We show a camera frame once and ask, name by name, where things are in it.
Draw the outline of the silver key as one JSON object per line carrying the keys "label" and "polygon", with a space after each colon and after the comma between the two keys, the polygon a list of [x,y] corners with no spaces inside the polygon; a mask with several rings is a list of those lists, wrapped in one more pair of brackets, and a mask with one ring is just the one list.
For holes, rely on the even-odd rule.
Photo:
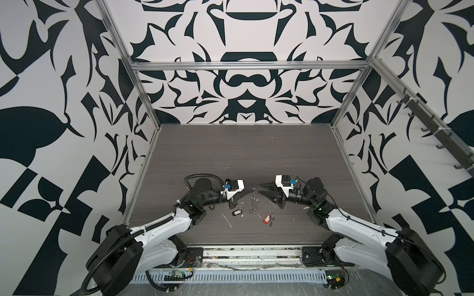
{"label": "silver key", "polygon": [[275,217],[274,217],[273,214],[269,214],[269,215],[267,216],[267,222],[268,222],[268,225],[269,225],[270,227],[272,226],[272,223],[273,223],[274,219],[275,219]]}

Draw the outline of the red key tag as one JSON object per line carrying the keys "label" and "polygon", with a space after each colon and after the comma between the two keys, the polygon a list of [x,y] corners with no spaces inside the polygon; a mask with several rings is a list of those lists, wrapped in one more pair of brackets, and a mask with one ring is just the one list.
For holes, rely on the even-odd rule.
{"label": "red key tag", "polygon": [[267,215],[264,219],[263,219],[263,223],[264,224],[269,224],[272,220],[272,216],[271,215]]}

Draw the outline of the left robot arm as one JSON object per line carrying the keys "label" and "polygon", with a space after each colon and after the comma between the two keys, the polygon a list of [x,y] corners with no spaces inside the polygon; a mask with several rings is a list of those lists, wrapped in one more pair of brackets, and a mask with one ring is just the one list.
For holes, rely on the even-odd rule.
{"label": "left robot arm", "polygon": [[86,263],[88,273],[78,295],[101,292],[116,296],[140,273],[183,264],[187,246],[179,234],[201,222],[207,207],[228,204],[234,209],[242,197],[253,192],[243,180],[223,180],[210,173],[188,175],[183,182],[188,191],[169,214],[141,226],[119,224],[109,230]]}

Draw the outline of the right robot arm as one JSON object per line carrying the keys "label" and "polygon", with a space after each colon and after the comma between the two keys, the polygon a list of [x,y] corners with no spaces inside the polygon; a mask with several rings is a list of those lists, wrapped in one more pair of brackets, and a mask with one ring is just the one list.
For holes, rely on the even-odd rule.
{"label": "right robot arm", "polygon": [[414,230],[385,228],[344,211],[320,178],[300,182],[277,175],[261,184],[260,194],[280,208],[307,206],[310,220],[333,232],[325,244],[339,260],[385,276],[407,296],[429,296],[446,278],[443,265]]}

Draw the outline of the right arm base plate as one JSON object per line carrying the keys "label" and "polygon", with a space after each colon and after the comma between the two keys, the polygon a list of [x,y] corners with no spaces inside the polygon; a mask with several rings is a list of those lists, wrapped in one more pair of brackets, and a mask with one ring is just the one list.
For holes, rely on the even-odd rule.
{"label": "right arm base plate", "polygon": [[355,264],[341,261],[328,247],[302,247],[302,264],[306,267],[353,267]]}

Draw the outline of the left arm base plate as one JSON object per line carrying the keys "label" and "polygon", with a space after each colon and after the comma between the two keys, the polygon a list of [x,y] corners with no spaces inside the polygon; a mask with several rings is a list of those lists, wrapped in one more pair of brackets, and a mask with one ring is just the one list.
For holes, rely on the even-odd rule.
{"label": "left arm base plate", "polygon": [[199,267],[202,265],[204,249],[201,247],[188,247],[185,250],[179,250],[172,266],[179,268]]}

